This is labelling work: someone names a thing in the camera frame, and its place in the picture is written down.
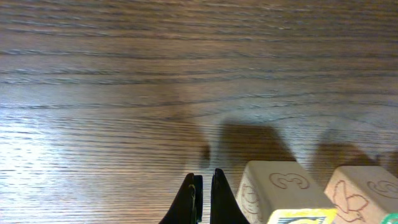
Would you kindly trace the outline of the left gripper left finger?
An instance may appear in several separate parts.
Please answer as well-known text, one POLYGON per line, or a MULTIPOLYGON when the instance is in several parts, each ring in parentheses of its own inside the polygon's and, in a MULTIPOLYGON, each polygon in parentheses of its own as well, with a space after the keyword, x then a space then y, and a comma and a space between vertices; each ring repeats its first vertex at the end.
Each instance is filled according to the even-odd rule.
POLYGON ((202 215, 203 176, 189 173, 159 224, 198 224, 202 215))

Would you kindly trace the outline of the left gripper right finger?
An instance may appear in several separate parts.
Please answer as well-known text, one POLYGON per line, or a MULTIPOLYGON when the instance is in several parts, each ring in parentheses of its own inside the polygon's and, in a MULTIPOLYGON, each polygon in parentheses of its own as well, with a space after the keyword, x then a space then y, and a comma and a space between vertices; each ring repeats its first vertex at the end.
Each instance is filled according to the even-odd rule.
POLYGON ((211 183, 211 224, 249 224, 240 210, 222 169, 216 168, 211 183))

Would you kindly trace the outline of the yellow C block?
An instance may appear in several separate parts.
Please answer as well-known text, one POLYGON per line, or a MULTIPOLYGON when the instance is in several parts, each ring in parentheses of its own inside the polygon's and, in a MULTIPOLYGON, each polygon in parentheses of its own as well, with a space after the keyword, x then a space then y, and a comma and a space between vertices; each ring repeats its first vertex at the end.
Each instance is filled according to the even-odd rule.
POLYGON ((249 223, 332 223, 337 209, 295 161, 250 161, 236 201, 249 223))

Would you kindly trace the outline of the green V block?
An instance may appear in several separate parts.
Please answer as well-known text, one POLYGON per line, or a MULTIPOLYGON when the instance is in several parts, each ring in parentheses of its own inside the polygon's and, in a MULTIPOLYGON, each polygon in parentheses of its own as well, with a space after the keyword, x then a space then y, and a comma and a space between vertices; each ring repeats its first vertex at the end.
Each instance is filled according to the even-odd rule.
POLYGON ((397 177, 381 166, 340 166, 325 194, 339 224, 397 224, 397 177))

